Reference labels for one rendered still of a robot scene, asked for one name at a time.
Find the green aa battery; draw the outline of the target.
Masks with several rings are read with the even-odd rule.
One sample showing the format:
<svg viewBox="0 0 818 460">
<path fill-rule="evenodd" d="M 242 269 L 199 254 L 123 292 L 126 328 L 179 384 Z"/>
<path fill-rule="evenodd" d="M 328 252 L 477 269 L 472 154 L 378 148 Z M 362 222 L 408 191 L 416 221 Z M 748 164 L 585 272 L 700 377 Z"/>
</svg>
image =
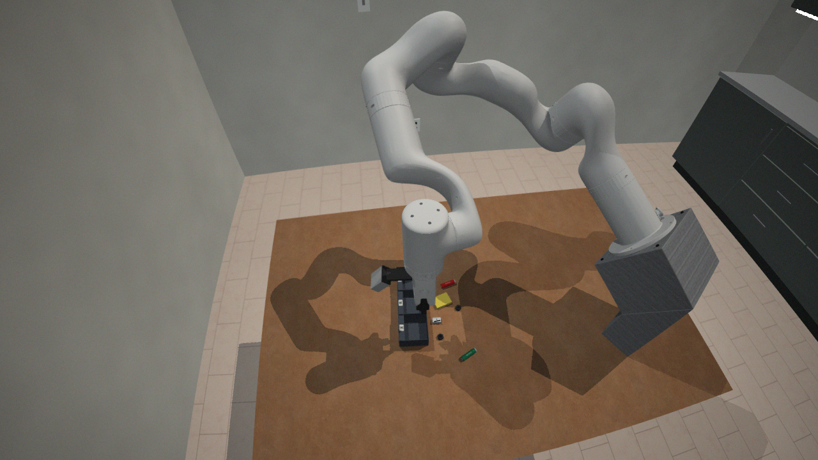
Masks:
<svg viewBox="0 0 818 460">
<path fill-rule="evenodd" d="M 469 352 L 467 352 L 463 356 L 461 356 L 462 361 L 464 361 L 468 357 L 471 357 L 476 352 L 477 352 L 476 348 L 471 349 Z"/>
</svg>

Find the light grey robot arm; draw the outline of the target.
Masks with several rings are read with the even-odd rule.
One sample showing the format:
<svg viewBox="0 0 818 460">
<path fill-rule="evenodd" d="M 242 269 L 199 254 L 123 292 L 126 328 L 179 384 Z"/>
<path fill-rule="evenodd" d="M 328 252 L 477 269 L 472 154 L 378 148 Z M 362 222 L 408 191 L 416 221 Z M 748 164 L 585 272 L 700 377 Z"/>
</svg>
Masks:
<svg viewBox="0 0 818 460">
<path fill-rule="evenodd" d="M 407 204 L 401 213 L 405 268 L 382 265 L 371 274 L 371 290 L 380 292 L 392 280 L 431 280 L 441 273 L 446 254 L 474 247 L 482 238 L 467 184 L 424 154 L 406 95 L 411 84 L 430 95 L 470 95 L 498 105 L 548 151 L 565 151 L 584 139 L 578 174 L 616 236 L 608 249 L 612 256 L 643 250 L 673 230 L 675 217 L 652 208 L 617 149 L 614 102 L 604 88 L 584 82 L 544 107 L 534 83 L 509 65 L 455 62 L 466 40 L 467 26 L 456 13 L 431 13 L 367 62 L 360 76 L 387 180 L 431 187 L 452 210 L 428 199 Z"/>
</svg>

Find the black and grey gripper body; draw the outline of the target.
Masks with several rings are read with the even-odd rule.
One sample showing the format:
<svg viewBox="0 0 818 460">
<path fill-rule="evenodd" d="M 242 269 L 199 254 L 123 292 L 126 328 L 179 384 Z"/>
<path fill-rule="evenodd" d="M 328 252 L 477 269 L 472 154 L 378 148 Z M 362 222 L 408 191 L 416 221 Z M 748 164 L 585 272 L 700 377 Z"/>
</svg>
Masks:
<svg viewBox="0 0 818 460">
<path fill-rule="evenodd" d="M 427 299 L 430 306 L 436 304 L 437 277 L 431 280 L 412 278 L 412 284 L 415 305 L 420 305 L 421 299 Z"/>
</svg>

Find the dark grey rack of three bins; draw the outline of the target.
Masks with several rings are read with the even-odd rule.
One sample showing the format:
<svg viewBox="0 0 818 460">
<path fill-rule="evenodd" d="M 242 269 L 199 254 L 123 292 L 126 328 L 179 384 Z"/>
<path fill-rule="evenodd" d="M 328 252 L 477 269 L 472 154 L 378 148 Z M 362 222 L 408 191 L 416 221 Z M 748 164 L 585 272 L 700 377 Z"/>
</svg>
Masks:
<svg viewBox="0 0 818 460">
<path fill-rule="evenodd" d="M 412 280 L 397 280 L 397 311 L 399 347 L 429 346 L 427 314 L 417 310 Z"/>
</svg>

